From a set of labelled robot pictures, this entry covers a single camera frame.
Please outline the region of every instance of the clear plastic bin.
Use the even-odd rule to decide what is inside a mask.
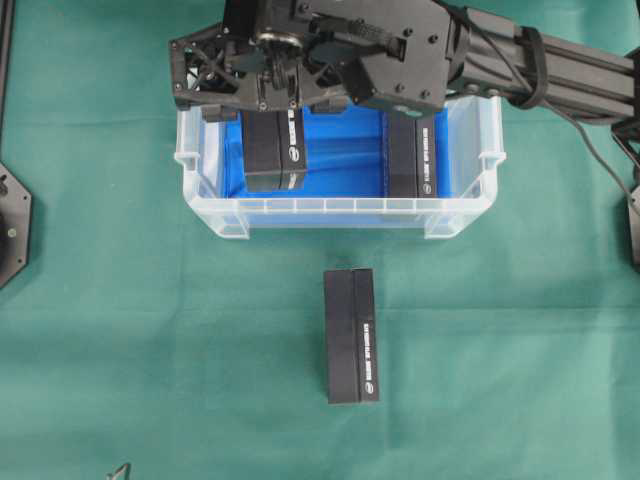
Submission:
[[[465,98],[448,105],[454,198],[219,198],[224,124],[207,124],[199,108],[178,112],[175,160],[183,193],[218,236],[248,239],[252,228],[415,228],[426,239],[458,235],[498,194],[497,166],[506,159],[500,100]]]

